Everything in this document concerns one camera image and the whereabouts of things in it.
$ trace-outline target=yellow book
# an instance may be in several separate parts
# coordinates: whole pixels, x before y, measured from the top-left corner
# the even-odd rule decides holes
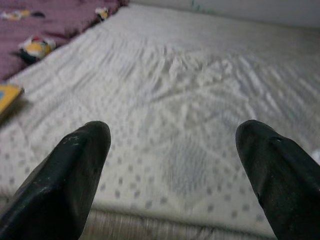
[[[24,89],[10,84],[0,84],[0,121],[12,109]]]

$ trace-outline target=cartoon print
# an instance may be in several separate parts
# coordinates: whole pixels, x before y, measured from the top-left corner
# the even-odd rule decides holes
[[[29,10],[17,10],[13,12],[3,12],[0,14],[0,19],[9,21],[19,21],[26,17],[45,18],[46,16],[40,11],[30,12]]]
[[[32,36],[19,45],[19,56],[28,64],[43,59],[56,48],[51,39]]]
[[[108,18],[108,9],[106,7],[104,8],[98,7],[95,9],[95,14],[97,14],[100,21],[103,22]]]

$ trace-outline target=quilted mattress cover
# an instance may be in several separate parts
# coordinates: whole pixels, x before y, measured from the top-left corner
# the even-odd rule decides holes
[[[25,95],[0,129],[0,195],[101,120],[111,149],[94,209],[273,237],[235,131],[257,119],[319,153],[319,42],[315,30],[132,4],[10,79]]]

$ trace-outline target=white wall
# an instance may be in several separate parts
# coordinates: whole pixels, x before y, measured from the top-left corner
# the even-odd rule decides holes
[[[161,7],[320,28],[320,0],[132,0]]]

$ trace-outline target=wrinkled fabric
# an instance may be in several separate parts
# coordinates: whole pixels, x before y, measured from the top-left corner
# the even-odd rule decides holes
[[[109,15],[128,4],[127,0],[14,0],[1,1],[0,13],[16,10],[41,12],[45,18],[28,16],[20,20],[0,19],[0,81],[27,65],[14,53],[31,36],[52,39],[58,46],[68,43],[96,22],[96,8],[108,8]]]
[[[66,134],[106,122],[94,209],[273,236],[235,132],[260,120],[320,149],[320,34],[132,5],[16,75],[0,129],[0,193],[12,194]]]

